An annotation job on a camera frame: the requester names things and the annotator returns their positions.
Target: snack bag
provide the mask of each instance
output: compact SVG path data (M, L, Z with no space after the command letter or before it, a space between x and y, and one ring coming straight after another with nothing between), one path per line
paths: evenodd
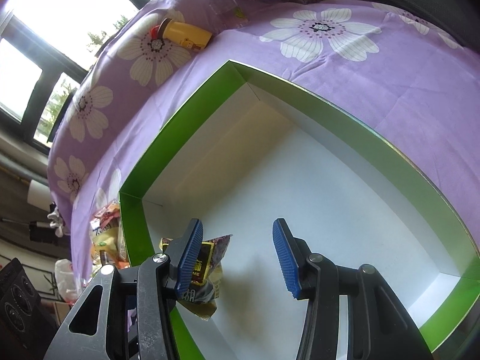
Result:
M102 207L90 221L90 240L92 240L92 256L94 269L105 264L114 264L120 268L120 262L126 261L123 232L119 244L120 206L116 200Z
M180 304L204 320L210 319L217 305L215 299L220 296L222 280L222 260L232 235L223 235L202 242L197 262L191 274L191 283L183 295ZM171 238L162 238L160 248L167 251Z

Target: plastic water bottle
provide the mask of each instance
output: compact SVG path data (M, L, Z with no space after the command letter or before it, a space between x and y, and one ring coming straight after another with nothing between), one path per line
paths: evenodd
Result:
M207 1L227 29L241 28L248 23L248 19L235 0Z

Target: tree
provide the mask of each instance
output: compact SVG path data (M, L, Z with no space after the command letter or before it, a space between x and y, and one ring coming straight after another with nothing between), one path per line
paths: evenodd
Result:
M120 19L117 20L113 26L117 31L120 31L124 25L128 23L128 18L124 15L121 15ZM105 40L109 37L106 31L100 31L100 35L88 32L88 37L90 38L90 43L87 44L88 51L91 53L96 53L98 48L101 47Z
M63 79L60 84L60 88L60 91L52 92L52 95L50 96L48 103L46 103L37 127L37 130L46 137L50 135L53 124L55 123L55 119L60 113L60 110L62 109L68 95L75 89L72 87L71 83L66 81L66 79Z
M120 20L117 20L113 26L117 29L117 31L120 31L124 25L128 23L128 18L124 15L121 15Z
M107 33L102 31L100 35L93 34L88 32L88 37L90 38L90 43L87 44L88 51L91 53L95 53L99 46L103 45L105 38L107 37Z

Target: plastic bag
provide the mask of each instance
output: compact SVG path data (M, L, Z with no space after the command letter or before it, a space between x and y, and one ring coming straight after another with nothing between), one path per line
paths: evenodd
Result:
M71 261L60 259L55 263L55 280L57 281L58 293L70 305L78 299L78 291L75 285L74 271Z

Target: candy wrapper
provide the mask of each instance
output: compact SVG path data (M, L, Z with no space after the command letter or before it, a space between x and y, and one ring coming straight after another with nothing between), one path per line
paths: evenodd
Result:
M190 286L183 295L183 300L179 301L186 309L205 320L217 310L215 299L220 296L220 282L223 276L220 261L227 251L230 237L231 234L223 235L202 242L191 274ZM167 251L171 240L171 238L160 240L162 251Z

